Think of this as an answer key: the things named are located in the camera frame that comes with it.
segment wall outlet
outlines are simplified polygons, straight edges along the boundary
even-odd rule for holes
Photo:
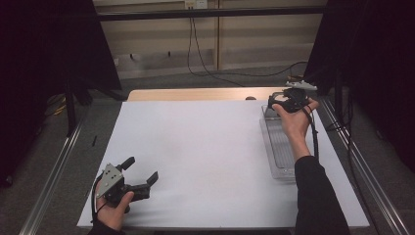
[[[208,0],[196,0],[196,9],[207,9]]]
[[[196,9],[196,1],[195,0],[185,0],[184,1],[184,9],[185,10]]]

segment human hand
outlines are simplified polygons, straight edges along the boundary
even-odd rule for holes
[[[101,182],[97,184],[96,191],[98,191],[100,184]],[[96,208],[98,210],[98,220],[111,229],[120,231],[124,220],[125,209],[128,207],[133,197],[133,192],[126,193],[116,208],[111,207],[104,197],[97,199]]]
[[[305,106],[304,108],[310,114],[313,110],[317,109],[319,104],[311,98],[308,98],[308,102],[308,106]],[[305,135],[308,130],[309,120],[303,110],[290,114],[278,104],[272,105],[272,109],[274,109],[281,117],[282,127],[290,141],[295,161],[301,157],[309,156],[310,152],[305,143]]]

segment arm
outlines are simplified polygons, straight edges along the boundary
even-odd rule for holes
[[[311,112],[318,103],[309,99],[305,109]],[[324,167],[310,156],[305,142],[309,122],[305,113],[287,113],[280,105],[272,108],[282,119],[295,159],[296,182],[299,188],[296,234],[349,234],[345,216]]]
[[[96,208],[98,210],[98,219],[94,221],[94,225],[88,235],[123,235],[121,231],[122,222],[124,220],[124,212],[134,197],[133,192],[126,193],[116,208],[110,207],[107,200],[102,197],[97,200]]]

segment white tabletop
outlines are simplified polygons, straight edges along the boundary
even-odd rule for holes
[[[134,202],[125,228],[260,229],[294,227],[297,186],[274,179],[259,120],[266,101],[146,101],[122,104],[103,158],[136,185],[159,172],[150,199]],[[368,220],[315,113],[320,163],[350,227]],[[307,135],[312,149],[312,138]],[[90,201],[78,226],[91,226]]]

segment white surface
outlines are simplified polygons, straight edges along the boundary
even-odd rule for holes
[[[123,103],[99,172],[106,163],[118,165],[134,156],[136,163],[123,172],[125,183],[143,183],[155,171],[160,177],[150,199],[131,204],[124,226],[294,227],[297,186],[271,176],[259,125],[264,103]],[[315,121],[320,163],[326,168],[348,225],[368,226],[317,114]],[[312,146],[310,135],[307,144]],[[88,199],[77,225],[88,227],[90,221]]]

